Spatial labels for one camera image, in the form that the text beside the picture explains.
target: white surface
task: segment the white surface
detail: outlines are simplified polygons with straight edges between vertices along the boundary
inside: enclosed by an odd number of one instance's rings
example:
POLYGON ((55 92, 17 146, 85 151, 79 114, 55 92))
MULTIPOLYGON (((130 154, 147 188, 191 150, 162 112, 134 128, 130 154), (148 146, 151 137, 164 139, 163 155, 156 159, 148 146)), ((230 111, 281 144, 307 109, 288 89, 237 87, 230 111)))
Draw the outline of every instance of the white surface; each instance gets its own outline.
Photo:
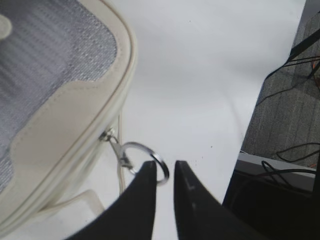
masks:
MULTIPOLYGON (((135 30, 139 46, 137 70, 123 109, 123 140, 159 152, 171 173, 169 183, 157 189, 154 240, 177 239, 176 160, 188 161, 202 183, 223 201, 264 78, 287 59, 304 3, 114 3, 135 30)), ((99 161, 83 187, 93 186, 105 206, 118 192, 116 160, 110 158, 99 161)), ((46 221, 22 227, 6 240, 61 239, 81 225, 81 218, 93 215, 78 203, 46 221)))

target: cream leather bag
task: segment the cream leather bag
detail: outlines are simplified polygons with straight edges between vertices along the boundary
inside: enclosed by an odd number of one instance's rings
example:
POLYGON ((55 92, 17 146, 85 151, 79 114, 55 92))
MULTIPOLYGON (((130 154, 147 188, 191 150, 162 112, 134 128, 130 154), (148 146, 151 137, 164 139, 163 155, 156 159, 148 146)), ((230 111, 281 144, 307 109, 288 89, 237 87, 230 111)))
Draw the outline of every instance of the cream leather bag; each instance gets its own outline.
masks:
POLYGON ((135 59, 103 0, 0 1, 0 237, 88 175, 135 59))

